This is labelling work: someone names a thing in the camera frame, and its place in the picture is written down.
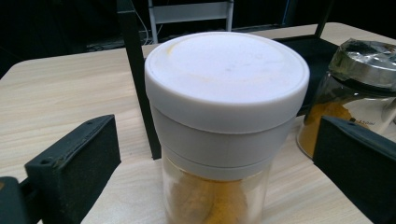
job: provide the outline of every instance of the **wooden table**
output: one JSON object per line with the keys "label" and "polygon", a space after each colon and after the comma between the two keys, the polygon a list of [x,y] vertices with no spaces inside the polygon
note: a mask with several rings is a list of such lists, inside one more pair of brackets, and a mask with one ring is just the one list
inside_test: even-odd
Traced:
{"label": "wooden table", "polygon": [[[253,33],[270,38],[313,34],[316,25]],[[396,41],[328,23],[322,37]],[[147,55],[155,46],[143,47]],[[81,122],[115,114],[122,164],[84,223],[164,223],[162,161],[153,161],[125,49],[32,60],[0,81],[0,175],[22,181],[23,165]],[[300,150],[295,134],[276,156],[262,223],[370,223]],[[386,137],[396,140],[396,128]]]}

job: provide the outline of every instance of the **dark background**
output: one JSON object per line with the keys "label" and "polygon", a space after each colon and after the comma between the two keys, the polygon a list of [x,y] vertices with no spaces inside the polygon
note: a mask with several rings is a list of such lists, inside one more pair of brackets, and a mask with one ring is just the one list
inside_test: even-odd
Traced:
{"label": "dark background", "polygon": [[[213,2],[215,0],[188,0]],[[133,0],[143,23],[149,27],[146,0]],[[155,5],[186,0],[154,0]],[[234,0],[233,29],[274,29],[317,23],[327,1],[294,0],[285,19],[288,0]],[[396,38],[394,0],[335,1],[329,21]],[[92,42],[120,36],[116,0],[4,0],[0,1],[0,77],[15,63],[87,51]],[[144,30],[141,22],[139,29]],[[172,36],[223,30],[224,20],[165,24],[160,40]]]}

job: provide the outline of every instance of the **silver lid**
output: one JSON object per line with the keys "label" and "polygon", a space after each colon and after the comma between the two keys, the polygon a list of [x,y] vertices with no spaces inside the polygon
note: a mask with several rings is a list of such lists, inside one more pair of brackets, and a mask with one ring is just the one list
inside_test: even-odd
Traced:
{"label": "silver lid", "polygon": [[329,69],[343,81],[396,91],[396,46],[349,39],[335,52]]}

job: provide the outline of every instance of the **white jar lid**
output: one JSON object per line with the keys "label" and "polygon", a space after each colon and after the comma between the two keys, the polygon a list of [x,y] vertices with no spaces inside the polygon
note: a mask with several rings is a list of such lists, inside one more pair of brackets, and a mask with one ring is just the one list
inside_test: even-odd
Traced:
{"label": "white jar lid", "polygon": [[309,69],[292,49],[247,34],[209,32],[161,44],[146,59],[151,105],[212,133],[255,133],[293,118]]}

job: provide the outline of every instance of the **jar with metallic lid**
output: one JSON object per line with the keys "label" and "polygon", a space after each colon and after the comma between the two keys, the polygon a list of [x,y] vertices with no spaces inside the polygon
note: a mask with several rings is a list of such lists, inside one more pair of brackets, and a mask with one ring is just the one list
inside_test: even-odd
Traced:
{"label": "jar with metallic lid", "polygon": [[167,223],[262,222],[272,160],[308,85],[304,59],[267,38],[208,32],[161,44],[145,68]]}
{"label": "jar with metallic lid", "polygon": [[333,116],[384,132],[396,117],[396,47],[349,39],[335,52],[297,134],[300,149],[314,155],[319,122]]}

